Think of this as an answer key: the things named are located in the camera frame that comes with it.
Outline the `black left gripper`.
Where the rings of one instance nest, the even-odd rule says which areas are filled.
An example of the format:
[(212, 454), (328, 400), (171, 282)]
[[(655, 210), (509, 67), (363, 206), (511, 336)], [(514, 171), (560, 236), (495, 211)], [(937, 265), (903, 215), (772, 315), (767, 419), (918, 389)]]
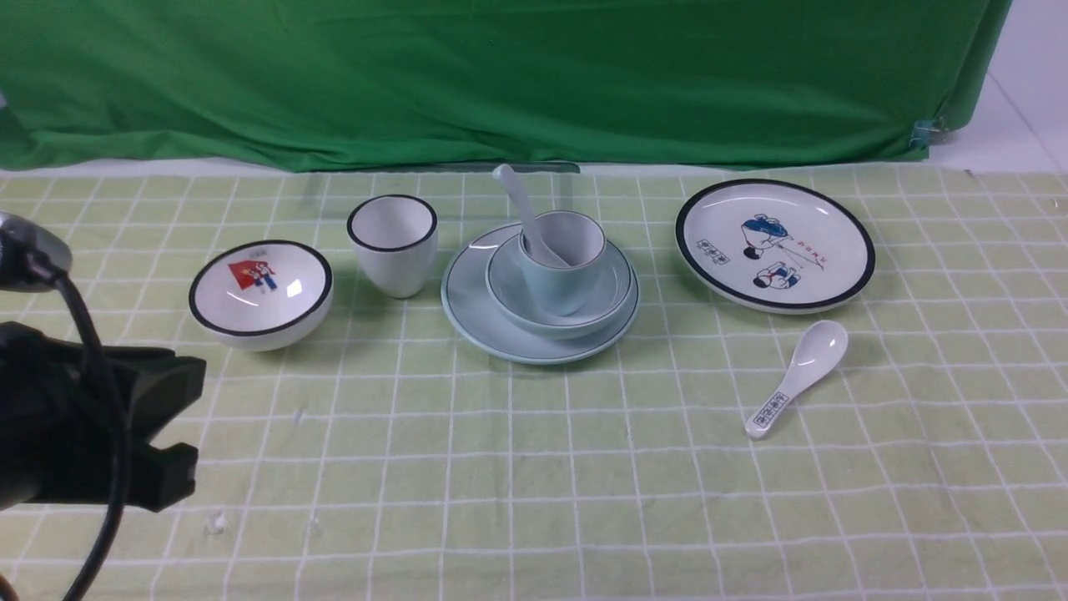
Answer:
[[(109, 501), (110, 445), (94, 420), (77, 343), (40, 330), (3, 325), (3, 509), (19, 503)], [(150, 445), (172, 420), (201, 398), (207, 362), (174, 351), (125, 358), (125, 400), (131, 434), (126, 505), (163, 511), (194, 494), (199, 449), (176, 442)]]

